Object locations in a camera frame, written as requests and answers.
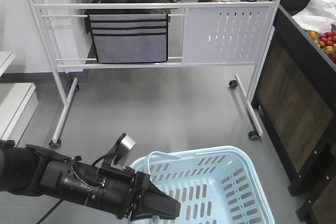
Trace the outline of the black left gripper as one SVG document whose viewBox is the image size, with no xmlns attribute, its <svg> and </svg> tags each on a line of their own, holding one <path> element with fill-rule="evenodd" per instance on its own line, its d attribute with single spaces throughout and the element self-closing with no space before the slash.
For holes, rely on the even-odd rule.
<svg viewBox="0 0 336 224">
<path fill-rule="evenodd" d="M 152 219 L 175 220 L 181 204 L 156 187 L 150 175 L 127 168 L 100 176 L 101 184 L 91 192 L 91 207 L 115 215 L 131 215 L 131 221 Z"/>
</svg>

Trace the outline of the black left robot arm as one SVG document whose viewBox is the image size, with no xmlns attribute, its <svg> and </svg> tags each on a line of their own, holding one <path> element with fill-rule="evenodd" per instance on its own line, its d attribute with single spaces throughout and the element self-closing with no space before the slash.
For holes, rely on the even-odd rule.
<svg viewBox="0 0 336 224">
<path fill-rule="evenodd" d="M 98 209 L 131 221 L 174 220 L 181 204 L 159 190 L 150 175 L 131 167 L 99 168 L 36 145 L 17 147 L 1 141 L 1 191 L 14 195 L 47 195 Z"/>
</svg>

